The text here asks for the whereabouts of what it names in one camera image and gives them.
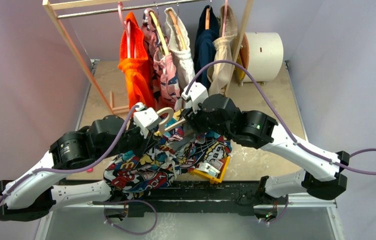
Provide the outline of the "orange wooden hanger navy shorts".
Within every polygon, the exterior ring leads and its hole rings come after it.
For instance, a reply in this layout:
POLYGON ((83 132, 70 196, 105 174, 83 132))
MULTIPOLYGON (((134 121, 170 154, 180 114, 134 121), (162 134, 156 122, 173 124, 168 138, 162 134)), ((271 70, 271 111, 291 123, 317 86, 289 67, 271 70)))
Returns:
POLYGON ((211 5, 209 5, 208 8, 206 9, 205 27, 204 27, 205 30, 210 29, 210 15, 211 15, 210 12, 211 12, 211 5))

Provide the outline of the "navy blue shorts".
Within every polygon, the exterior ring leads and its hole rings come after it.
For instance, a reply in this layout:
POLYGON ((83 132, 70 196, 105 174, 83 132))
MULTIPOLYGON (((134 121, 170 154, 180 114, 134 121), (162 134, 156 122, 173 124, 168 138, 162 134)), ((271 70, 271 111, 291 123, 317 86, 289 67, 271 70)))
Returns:
POLYGON ((207 5, 199 19, 198 29, 195 38, 195 45, 194 45, 194 70, 197 74, 205 65, 209 64, 210 62, 214 61, 216 49, 213 45, 213 42, 219 38, 219 21, 216 15, 213 12, 213 8, 211 7, 210 12, 210 29, 205 30, 205 15, 206 9, 209 5, 207 5))

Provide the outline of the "colourful comic print shorts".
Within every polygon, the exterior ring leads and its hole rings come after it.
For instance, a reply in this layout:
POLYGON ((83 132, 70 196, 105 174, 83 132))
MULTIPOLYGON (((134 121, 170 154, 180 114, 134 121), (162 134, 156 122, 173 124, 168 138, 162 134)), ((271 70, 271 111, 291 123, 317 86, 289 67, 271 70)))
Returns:
POLYGON ((142 156, 118 154, 104 171, 104 181, 126 199, 141 199, 151 190, 169 187, 180 175, 207 163, 218 169, 232 152, 230 141, 208 131, 195 134, 180 125, 165 133, 142 156))

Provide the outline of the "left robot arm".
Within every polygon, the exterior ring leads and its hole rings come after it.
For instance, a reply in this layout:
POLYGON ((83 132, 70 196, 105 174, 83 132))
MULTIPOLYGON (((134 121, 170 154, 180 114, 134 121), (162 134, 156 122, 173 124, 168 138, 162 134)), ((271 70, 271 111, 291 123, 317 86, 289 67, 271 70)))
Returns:
POLYGON ((29 222, 64 206, 86 202, 120 204, 125 191, 104 180, 79 185, 59 185, 59 181, 118 154, 145 153, 158 141, 153 129, 160 120, 147 112, 137 112, 133 119, 108 115, 65 133, 23 176, 0 181, 0 221, 29 222))

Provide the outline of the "pink patterned shorts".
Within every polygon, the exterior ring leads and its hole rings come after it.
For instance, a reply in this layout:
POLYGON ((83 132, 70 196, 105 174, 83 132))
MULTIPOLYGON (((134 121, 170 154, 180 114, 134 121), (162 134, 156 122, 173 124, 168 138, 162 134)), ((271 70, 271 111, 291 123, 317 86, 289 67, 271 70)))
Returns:
MULTIPOLYGON (((151 70, 150 83, 153 90, 153 97, 156 101, 156 109, 159 110, 165 107, 170 107, 177 111, 182 107, 182 100, 176 67, 173 63, 172 55, 170 53, 168 55, 163 55, 162 53, 162 49, 159 45, 160 41, 158 39, 155 25, 149 15, 149 11, 154 12, 151 8, 146 8, 144 10, 141 31, 144 34, 144 46, 149 56, 151 70)), ((168 41, 165 34, 164 37, 168 47, 168 41)))

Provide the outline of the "yellow plastic bin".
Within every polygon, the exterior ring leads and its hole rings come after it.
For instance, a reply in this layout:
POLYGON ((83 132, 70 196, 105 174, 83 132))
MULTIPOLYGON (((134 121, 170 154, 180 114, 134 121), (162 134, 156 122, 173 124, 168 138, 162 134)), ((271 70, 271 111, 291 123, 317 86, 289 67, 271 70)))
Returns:
POLYGON ((230 160, 231 157, 223 158, 220 169, 215 168, 213 165, 209 163, 202 162, 199 164, 197 168, 191 170, 190 174, 193 176, 199 176, 203 179, 206 179, 211 184, 220 184, 223 181, 230 160))

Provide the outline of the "pink hanger under orange shorts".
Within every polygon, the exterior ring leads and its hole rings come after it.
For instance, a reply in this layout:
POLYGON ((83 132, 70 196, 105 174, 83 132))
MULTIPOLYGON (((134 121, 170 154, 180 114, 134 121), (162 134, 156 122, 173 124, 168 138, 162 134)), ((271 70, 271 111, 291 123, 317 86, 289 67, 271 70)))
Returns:
POLYGON ((124 29, 124 32, 126 34, 127 58, 131 58, 131 57, 134 57, 136 55, 135 52, 132 51, 132 49, 131 49, 131 46, 132 46, 131 22, 123 19, 122 8, 123 8, 123 4, 121 2, 118 2, 119 19, 120 19, 121 25, 124 29))

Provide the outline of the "pink hanger under beige shorts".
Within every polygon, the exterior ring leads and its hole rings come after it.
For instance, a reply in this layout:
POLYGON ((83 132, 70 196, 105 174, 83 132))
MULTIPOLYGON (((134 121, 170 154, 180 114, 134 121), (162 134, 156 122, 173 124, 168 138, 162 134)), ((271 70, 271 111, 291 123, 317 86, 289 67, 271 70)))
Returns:
POLYGON ((221 37, 225 36, 226 32, 226 20, 227 20, 228 0, 225 0, 223 5, 223 18, 221 19, 221 37))

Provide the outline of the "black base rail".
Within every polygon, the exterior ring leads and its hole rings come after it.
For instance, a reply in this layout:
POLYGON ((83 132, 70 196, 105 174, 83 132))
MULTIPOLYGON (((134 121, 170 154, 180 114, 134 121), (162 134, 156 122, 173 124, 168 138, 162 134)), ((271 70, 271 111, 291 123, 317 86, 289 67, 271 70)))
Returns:
POLYGON ((119 191, 110 190, 103 181, 66 181, 51 190, 55 211, 63 207, 104 207, 128 209, 130 218, 145 213, 216 213, 255 216, 273 220, 286 207, 328 207, 334 200, 322 200, 307 193, 295 193, 272 199, 263 193, 262 184, 255 181, 226 181, 212 185, 205 181, 176 181, 170 187, 153 189, 140 200, 127 201, 119 191))

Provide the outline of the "white items in bin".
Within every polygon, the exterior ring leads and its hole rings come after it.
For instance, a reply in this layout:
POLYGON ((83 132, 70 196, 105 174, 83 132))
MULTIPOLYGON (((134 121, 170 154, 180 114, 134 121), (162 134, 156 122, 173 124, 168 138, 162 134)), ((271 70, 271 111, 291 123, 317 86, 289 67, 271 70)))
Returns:
POLYGON ((210 162, 201 162, 196 169, 213 178, 218 178, 222 175, 223 166, 224 162, 216 160, 210 162))

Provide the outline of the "white shorts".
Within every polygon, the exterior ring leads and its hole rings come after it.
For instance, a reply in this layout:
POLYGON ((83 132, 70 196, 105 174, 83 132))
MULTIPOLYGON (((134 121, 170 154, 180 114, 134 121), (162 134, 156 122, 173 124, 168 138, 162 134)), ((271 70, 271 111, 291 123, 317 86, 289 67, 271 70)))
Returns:
POLYGON ((173 63, 176 67, 176 73, 179 80, 180 88, 183 90, 189 83, 193 80, 195 76, 194 63, 190 49, 190 39, 188 37, 188 32, 182 22, 182 20, 177 16, 177 13, 174 11, 175 15, 178 17, 178 25, 182 32, 187 50, 179 50, 178 40, 176 32, 173 26, 173 22, 168 14, 169 10, 174 9, 168 7, 165 9, 165 23, 164 28, 168 37, 168 47, 169 51, 172 54, 173 63))

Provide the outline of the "beige shorts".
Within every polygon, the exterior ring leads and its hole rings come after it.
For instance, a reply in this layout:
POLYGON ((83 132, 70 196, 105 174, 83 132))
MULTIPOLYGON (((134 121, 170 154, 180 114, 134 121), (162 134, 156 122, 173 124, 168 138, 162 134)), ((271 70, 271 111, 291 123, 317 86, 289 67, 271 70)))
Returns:
MULTIPOLYGON (((221 19, 223 18, 223 5, 220 8, 221 19)), ((226 32, 225 36, 221 37, 221 25, 219 28, 219 38, 217 38, 213 45, 216 49, 215 61, 218 60, 233 60, 232 57, 232 45, 234 39, 238 35, 238 24, 236 16, 228 5, 227 20, 226 20, 226 32)), ((229 63, 217 63, 208 68, 208 77, 211 80, 211 85, 208 89, 208 94, 214 95, 221 93, 221 89, 227 85, 232 79, 232 65, 229 63)))

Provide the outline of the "wooden clothes rack frame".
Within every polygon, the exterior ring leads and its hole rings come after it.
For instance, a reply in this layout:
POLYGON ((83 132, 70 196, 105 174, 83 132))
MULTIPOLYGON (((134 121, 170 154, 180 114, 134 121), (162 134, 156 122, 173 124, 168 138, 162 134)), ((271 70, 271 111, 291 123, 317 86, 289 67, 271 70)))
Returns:
POLYGON ((83 16, 93 16, 93 15, 114 13, 114 12, 121 13, 123 11, 131 11, 131 10, 160 7, 160 6, 166 6, 166 5, 186 4, 186 3, 190 3, 190 1, 189 0, 172 0, 172 1, 165 1, 165 2, 159 2, 159 3, 155 2, 151 4, 145 4, 145 5, 123 7, 121 0, 117 0, 117 1, 115 0, 77 0, 77 1, 69 1, 69 2, 61 2, 61 3, 50 3, 49 0, 44 0, 42 5, 44 9, 46 10, 47 14, 49 15, 49 17, 51 18, 52 22, 56 26, 58 32, 63 37, 65 43, 69 47, 73 56, 76 58, 85 76, 88 78, 90 83, 97 89, 98 93, 100 94, 100 97, 102 98, 109 112, 112 114, 118 115, 118 114, 128 113, 129 107, 127 105, 115 107, 114 106, 114 94, 112 92, 110 93, 110 98, 109 99, 106 98, 103 91, 97 84, 93 74, 91 73, 90 67, 84 62, 80 51, 77 49, 74 41, 72 40, 71 36, 67 32, 61 20, 83 17, 83 16), (57 15, 56 13, 57 10, 97 6, 97 5, 111 4, 111 3, 118 3, 119 5, 117 8, 95 10, 95 11, 89 11, 89 12, 79 12, 79 13, 64 14, 64 15, 57 15))

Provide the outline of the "white cylindrical drum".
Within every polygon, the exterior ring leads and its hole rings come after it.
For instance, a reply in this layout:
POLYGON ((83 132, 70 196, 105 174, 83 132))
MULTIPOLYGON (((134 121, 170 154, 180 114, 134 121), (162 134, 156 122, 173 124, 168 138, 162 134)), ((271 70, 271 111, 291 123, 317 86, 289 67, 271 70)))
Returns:
POLYGON ((246 32, 241 42, 237 63, 260 82, 274 80, 282 66, 284 49, 276 32, 246 32))

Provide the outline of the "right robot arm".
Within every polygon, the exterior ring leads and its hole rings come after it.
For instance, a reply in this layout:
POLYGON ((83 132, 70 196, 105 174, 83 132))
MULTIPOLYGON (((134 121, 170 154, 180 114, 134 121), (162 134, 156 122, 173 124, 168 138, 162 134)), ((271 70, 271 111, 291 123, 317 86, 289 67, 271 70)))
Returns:
POLYGON ((338 164, 348 163, 348 153, 326 151, 303 139, 294 142, 276 119, 257 110, 241 111, 232 99, 221 94, 183 94, 182 99, 188 107, 183 117, 195 132, 214 132, 243 147, 276 154, 301 167, 295 173, 262 177, 256 191, 260 202, 267 204, 296 193, 333 200, 346 191, 347 177, 341 174, 338 164))

